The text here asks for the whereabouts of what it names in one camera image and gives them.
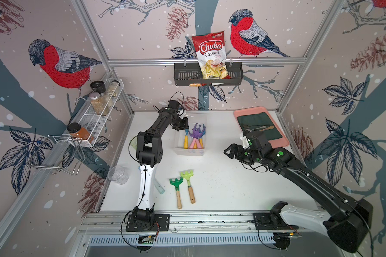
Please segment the purple fork pink handle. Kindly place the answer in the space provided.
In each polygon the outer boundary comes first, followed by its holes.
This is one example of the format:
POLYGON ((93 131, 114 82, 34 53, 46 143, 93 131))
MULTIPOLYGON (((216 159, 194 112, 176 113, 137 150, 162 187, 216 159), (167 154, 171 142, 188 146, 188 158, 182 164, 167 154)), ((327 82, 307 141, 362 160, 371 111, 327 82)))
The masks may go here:
POLYGON ((205 133, 205 126, 203 124, 196 123, 192 129, 192 132, 189 132, 189 135, 193 139, 193 141, 189 146, 189 149, 203 149, 202 137, 204 133, 205 133))
POLYGON ((193 149, 203 149, 204 148, 204 143, 203 143, 203 136, 206 133, 206 127, 204 124, 199 124, 199 126, 194 127, 194 146, 193 149))

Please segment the blue fork rake yellow handle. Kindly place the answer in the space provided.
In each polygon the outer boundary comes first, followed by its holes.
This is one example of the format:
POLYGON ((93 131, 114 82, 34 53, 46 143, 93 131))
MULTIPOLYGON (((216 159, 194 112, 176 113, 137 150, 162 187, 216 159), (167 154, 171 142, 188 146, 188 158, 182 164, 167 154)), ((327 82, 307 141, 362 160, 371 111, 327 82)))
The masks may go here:
POLYGON ((189 147, 188 136, 189 136, 189 130, 188 130, 188 129, 185 129, 184 149, 188 149, 188 147, 189 147))

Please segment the lime green rake wooden handle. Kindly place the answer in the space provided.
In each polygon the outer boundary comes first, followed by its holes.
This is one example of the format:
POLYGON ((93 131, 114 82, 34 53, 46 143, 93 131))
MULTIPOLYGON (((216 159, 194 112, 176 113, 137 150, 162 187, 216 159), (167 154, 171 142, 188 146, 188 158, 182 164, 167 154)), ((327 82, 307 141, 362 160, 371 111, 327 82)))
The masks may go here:
POLYGON ((192 204, 196 203, 195 195, 194 195, 194 190, 191 185, 190 178, 193 177, 194 171, 193 170, 187 170, 187 171, 181 171, 180 175, 183 179, 187 181, 188 184, 188 191, 189 191, 189 197, 190 197, 190 202, 192 204))

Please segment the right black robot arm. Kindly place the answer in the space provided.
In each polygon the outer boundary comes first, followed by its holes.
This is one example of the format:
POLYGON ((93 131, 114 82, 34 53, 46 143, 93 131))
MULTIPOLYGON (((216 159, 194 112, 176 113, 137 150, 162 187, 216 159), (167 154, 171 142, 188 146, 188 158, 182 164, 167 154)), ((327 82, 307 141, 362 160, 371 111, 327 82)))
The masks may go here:
POLYGON ((246 131, 242 140, 244 146, 233 143, 224 154, 249 167, 259 163, 293 182, 330 215, 320 225, 332 242, 346 252, 355 253, 359 249, 371 234, 373 206, 367 200, 356 200, 326 183, 287 149, 273 148, 261 131, 246 131))

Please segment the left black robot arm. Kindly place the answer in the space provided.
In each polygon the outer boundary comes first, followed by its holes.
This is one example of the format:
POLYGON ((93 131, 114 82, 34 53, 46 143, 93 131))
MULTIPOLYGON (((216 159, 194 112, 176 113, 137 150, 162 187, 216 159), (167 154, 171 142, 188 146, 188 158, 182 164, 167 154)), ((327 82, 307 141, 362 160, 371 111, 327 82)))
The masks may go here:
POLYGON ((133 209, 136 222, 151 227, 154 225, 153 181, 156 165, 163 158, 162 136, 171 126, 176 131, 189 127, 188 119, 182 118, 183 105, 177 100, 170 100, 167 107, 157 111, 158 117, 150 128, 138 133, 136 139, 136 160, 140 168, 140 189, 137 205, 133 209))

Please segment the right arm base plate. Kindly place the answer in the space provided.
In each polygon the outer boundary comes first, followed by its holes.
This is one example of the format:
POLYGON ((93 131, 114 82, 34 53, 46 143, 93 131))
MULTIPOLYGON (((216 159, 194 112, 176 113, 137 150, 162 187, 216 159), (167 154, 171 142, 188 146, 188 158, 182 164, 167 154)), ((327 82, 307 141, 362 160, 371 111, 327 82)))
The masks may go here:
POLYGON ((298 230, 296 225, 287 224, 280 216, 282 209, 288 205, 285 201, 276 203, 269 211, 253 213, 256 230, 298 230))

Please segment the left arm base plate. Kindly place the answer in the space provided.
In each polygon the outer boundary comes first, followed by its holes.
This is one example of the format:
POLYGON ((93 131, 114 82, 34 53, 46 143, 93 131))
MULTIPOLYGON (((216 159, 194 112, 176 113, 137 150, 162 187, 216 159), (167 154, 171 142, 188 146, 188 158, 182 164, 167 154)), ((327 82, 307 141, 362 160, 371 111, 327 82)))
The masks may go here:
POLYGON ((154 208, 143 210, 135 207, 124 223, 126 232, 168 231, 170 215, 156 214, 154 208))

